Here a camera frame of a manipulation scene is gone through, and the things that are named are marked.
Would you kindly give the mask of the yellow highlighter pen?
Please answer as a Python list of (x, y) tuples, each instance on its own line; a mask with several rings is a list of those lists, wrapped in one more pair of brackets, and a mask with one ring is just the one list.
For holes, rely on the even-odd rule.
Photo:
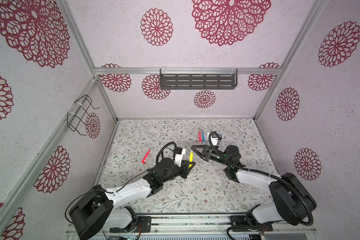
[(189, 157), (189, 162), (192, 163), (193, 162), (193, 157), (194, 157), (194, 153), (193, 151), (190, 152), (190, 157)]

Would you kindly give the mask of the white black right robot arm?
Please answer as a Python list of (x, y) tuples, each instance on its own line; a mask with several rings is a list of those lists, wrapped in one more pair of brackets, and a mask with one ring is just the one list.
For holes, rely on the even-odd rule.
[(313, 225), (312, 211), (316, 209), (317, 203), (295, 175), (286, 173), (280, 176), (248, 169), (240, 162), (239, 148), (233, 145), (227, 146), (223, 152), (208, 145), (194, 145), (191, 150), (206, 162), (214, 161), (225, 165), (224, 173), (229, 180), (251, 185), (271, 194), (272, 203), (255, 206), (247, 212), (250, 221), (248, 227), (259, 228), (281, 221), (293, 226)]

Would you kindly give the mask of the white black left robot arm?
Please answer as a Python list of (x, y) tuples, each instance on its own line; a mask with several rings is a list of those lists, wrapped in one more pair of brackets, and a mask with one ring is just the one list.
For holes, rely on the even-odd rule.
[(164, 158), (133, 183), (113, 189), (104, 189), (101, 185), (92, 187), (69, 204), (66, 214), (81, 240), (92, 238), (103, 227), (130, 232), (137, 225), (138, 217), (126, 204), (155, 195), (164, 183), (177, 177), (186, 179), (194, 166), (195, 162), (177, 165), (172, 159)]

